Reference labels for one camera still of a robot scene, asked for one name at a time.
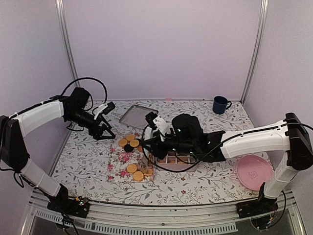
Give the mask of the metal tin lid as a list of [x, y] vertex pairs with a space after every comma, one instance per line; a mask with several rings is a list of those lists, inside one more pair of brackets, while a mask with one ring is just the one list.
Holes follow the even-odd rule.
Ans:
[[132, 105], [120, 118], [119, 123], [136, 129], [143, 129], [148, 124], [145, 116], [150, 112], [158, 114], [158, 110]]

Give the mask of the metal serving tongs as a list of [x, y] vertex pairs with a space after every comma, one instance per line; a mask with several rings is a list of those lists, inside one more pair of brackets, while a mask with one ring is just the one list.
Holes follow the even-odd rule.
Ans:
[[151, 164], [146, 157], [142, 157], [139, 161], [138, 161], [138, 168], [139, 171], [141, 171], [144, 175], [144, 179], [148, 180], [148, 181], [153, 181], [155, 178], [154, 175], [154, 165]]

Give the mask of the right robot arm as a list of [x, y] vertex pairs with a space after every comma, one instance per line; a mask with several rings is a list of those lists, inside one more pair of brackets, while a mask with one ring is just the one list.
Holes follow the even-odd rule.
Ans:
[[244, 131], [205, 133], [196, 116], [181, 114], [168, 124], [154, 112], [146, 115], [147, 125], [141, 135], [143, 153], [164, 159], [168, 153], [190, 154], [200, 162], [222, 162], [227, 159], [267, 151], [283, 151], [274, 175], [259, 188], [253, 202], [256, 213], [264, 213], [298, 172], [313, 165], [313, 148], [307, 129], [294, 113], [267, 126]]

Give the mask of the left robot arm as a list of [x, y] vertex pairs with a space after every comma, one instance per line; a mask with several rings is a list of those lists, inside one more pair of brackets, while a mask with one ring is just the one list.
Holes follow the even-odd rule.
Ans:
[[56, 95], [10, 116], [0, 117], [0, 159], [12, 171], [32, 186], [54, 198], [61, 212], [69, 212], [73, 203], [63, 193], [61, 185], [48, 174], [49, 157], [56, 154], [65, 134], [61, 122], [77, 124], [95, 140], [115, 137], [105, 115], [115, 109], [113, 102], [104, 102], [92, 112], [86, 108], [91, 95], [75, 88], [70, 95]]

